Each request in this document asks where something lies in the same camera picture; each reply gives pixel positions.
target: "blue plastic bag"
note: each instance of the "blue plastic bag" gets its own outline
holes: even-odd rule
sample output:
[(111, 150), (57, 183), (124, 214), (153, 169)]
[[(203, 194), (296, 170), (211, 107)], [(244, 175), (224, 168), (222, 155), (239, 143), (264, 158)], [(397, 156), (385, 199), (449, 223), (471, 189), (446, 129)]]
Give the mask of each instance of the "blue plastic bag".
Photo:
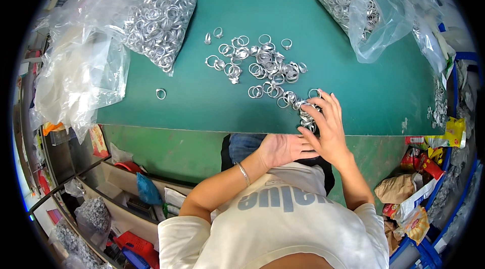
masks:
[(138, 186), (138, 196), (144, 203), (150, 205), (162, 204), (161, 196), (157, 190), (157, 187), (155, 187), (155, 185), (148, 177), (137, 172), (136, 184)]

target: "red snack bag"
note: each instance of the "red snack bag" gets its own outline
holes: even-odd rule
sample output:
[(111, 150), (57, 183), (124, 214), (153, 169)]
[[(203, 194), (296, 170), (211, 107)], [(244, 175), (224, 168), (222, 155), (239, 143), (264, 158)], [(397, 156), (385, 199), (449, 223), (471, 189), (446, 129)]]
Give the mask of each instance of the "red snack bag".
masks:
[(426, 153), (422, 153), (419, 156), (419, 164), (418, 164), (418, 171), (426, 171), (431, 174), (434, 179), (439, 180), (441, 175), (445, 173), (445, 171), (441, 170), (437, 163), (435, 163), (432, 159), (426, 155)]
[(404, 142), (411, 147), (419, 148), (421, 150), (428, 150), (428, 144), (424, 137), (405, 137)]
[(421, 150), (418, 148), (409, 148), (406, 153), (404, 154), (403, 159), (401, 160), (401, 168), (405, 170), (414, 170), (419, 166), (419, 158)]

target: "silver bangle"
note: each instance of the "silver bangle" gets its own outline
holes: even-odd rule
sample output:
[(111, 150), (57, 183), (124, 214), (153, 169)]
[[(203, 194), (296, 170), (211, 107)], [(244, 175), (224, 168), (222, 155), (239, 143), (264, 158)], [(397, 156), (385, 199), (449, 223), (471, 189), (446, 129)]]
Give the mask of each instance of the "silver bangle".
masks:
[(241, 166), (240, 163), (236, 162), (236, 164), (239, 166), (239, 169), (241, 170), (241, 173), (244, 176), (244, 179), (246, 180), (246, 187), (249, 187), (251, 185), (251, 182), (249, 181), (249, 176), (247, 176), (246, 170)]

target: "bag of rings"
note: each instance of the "bag of rings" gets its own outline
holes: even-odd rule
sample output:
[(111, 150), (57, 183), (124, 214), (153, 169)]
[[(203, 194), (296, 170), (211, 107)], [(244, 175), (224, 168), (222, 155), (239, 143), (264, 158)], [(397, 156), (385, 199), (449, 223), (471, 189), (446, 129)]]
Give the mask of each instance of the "bag of rings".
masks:
[(319, 1), (348, 35), (360, 63), (375, 62), (413, 27), (415, 11), (408, 0)]
[(197, 0), (86, 0), (79, 22), (111, 33), (168, 76)]

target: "wrist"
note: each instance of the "wrist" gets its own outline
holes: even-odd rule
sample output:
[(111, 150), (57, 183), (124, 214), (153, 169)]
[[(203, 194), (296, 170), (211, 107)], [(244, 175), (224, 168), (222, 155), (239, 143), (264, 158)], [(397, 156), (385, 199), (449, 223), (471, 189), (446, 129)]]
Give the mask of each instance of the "wrist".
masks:
[(353, 163), (355, 163), (354, 154), (347, 149), (346, 152), (339, 156), (338, 161), (336, 163), (333, 163), (333, 165), (335, 169), (341, 172), (342, 170), (351, 167)]

